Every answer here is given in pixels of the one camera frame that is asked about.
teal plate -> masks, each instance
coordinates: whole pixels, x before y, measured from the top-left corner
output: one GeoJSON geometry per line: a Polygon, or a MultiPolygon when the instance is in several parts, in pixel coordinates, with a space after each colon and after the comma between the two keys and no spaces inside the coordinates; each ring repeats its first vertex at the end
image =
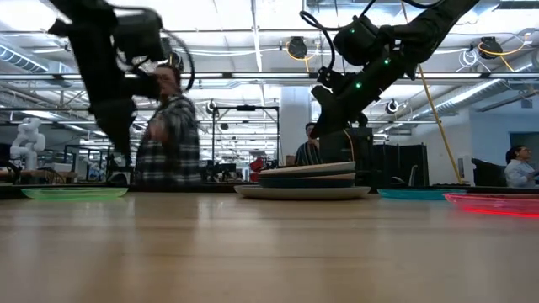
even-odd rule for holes
{"type": "Polygon", "coordinates": [[[127,193],[124,188],[41,188],[41,189],[21,189],[23,194],[31,199],[40,200],[62,200],[62,201],[88,201],[114,199],[127,193]]]}
{"type": "Polygon", "coordinates": [[[378,189],[388,199],[445,200],[444,194],[465,194],[465,189],[378,189]]]}

hand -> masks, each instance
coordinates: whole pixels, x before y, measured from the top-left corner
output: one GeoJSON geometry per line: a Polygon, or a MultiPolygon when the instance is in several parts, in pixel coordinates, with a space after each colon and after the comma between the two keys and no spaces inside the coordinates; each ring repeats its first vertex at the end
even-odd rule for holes
{"type": "Polygon", "coordinates": [[[167,129],[161,116],[156,117],[148,126],[150,140],[165,142],[168,139],[167,129]]]}
{"type": "Polygon", "coordinates": [[[536,176],[537,176],[537,173],[539,173],[539,171],[534,171],[533,173],[529,173],[526,177],[529,180],[533,180],[536,176]]]}

white shirt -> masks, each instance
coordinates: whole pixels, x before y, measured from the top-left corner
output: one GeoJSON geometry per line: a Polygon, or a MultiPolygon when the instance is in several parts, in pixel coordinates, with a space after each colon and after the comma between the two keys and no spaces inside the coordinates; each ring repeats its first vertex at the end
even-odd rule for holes
{"type": "Polygon", "coordinates": [[[528,179],[530,173],[535,172],[535,169],[528,163],[519,160],[511,160],[504,170],[507,186],[511,188],[533,188],[536,186],[534,178],[528,179]]]}

white column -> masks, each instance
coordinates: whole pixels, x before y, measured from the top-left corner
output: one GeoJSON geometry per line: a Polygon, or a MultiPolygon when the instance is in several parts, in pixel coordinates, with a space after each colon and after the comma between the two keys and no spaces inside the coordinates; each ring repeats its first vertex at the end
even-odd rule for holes
{"type": "Polygon", "coordinates": [[[283,87],[280,97],[280,163],[286,156],[296,155],[297,148],[307,141],[305,124],[311,120],[311,89],[283,87]]]}

